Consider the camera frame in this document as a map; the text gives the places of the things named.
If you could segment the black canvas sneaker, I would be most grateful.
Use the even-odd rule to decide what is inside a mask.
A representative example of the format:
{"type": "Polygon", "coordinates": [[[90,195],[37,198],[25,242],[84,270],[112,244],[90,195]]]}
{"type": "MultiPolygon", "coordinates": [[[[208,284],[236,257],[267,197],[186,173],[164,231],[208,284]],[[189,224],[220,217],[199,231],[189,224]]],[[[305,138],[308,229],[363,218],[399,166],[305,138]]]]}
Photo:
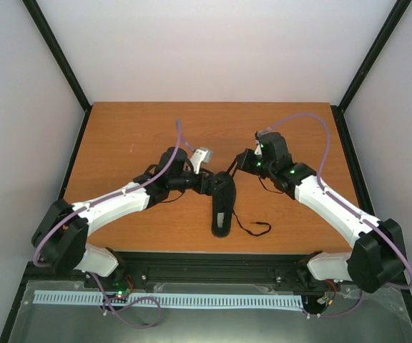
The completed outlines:
{"type": "Polygon", "coordinates": [[[212,192],[212,234],[226,237],[231,230],[232,215],[236,200],[236,187],[233,177],[225,171],[215,175],[215,188],[212,192]]]}

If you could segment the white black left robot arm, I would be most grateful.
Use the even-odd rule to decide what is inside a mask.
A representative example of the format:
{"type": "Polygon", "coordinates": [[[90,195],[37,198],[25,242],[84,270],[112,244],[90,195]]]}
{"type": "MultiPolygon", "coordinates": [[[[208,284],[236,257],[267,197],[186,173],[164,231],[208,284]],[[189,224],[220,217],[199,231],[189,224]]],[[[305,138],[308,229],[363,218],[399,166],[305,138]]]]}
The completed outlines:
{"type": "Polygon", "coordinates": [[[191,189],[211,195],[215,175],[202,168],[211,157],[212,151],[204,147],[191,155],[170,147],[158,164],[150,165],[121,189],[74,204],[56,200],[31,238],[34,262],[51,267],[56,274],[80,270],[99,275],[109,287],[121,286],[126,270],[117,255],[110,248],[89,244],[88,237],[128,214],[162,203],[171,191],[191,189]]]}

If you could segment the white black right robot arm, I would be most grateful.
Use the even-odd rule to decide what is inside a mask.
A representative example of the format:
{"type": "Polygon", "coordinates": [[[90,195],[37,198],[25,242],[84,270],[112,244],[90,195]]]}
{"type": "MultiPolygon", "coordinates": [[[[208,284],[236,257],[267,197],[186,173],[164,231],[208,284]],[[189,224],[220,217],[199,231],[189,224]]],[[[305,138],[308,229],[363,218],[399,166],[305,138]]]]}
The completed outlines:
{"type": "Polygon", "coordinates": [[[329,187],[319,173],[297,163],[277,132],[257,133],[255,149],[235,157],[236,169],[269,179],[291,199],[305,205],[332,226],[351,248],[344,253],[315,253],[306,263],[311,278],[354,283],[367,293],[409,270],[401,227],[359,209],[329,187]]]}

